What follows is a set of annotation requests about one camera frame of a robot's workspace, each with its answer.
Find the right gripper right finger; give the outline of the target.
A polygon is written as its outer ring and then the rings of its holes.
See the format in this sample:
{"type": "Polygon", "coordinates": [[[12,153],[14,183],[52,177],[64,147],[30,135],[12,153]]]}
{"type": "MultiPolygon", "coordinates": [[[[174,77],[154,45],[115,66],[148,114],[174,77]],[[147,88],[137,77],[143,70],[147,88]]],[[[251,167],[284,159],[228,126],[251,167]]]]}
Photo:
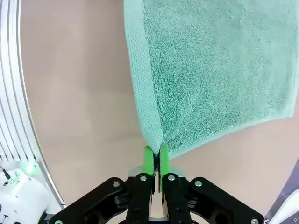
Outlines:
{"type": "Polygon", "coordinates": [[[209,224],[262,224],[262,214],[204,177],[191,181],[171,170],[168,147],[159,151],[163,205],[171,224],[192,224],[191,213],[209,224]]]}

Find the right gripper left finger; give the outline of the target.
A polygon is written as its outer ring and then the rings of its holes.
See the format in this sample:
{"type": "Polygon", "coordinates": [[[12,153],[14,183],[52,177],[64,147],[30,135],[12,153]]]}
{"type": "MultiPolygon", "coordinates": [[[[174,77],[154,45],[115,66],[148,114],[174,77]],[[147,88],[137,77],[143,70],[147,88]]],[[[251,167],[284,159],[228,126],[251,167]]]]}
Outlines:
{"type": "Polygon", "coordinates": [[[154,184],[155,157],[144,148],[141,172],[126,181],[111,177],[50,218],[51,224],[105,224],[127,212],[126,224],[146,224],[154,184]]]}

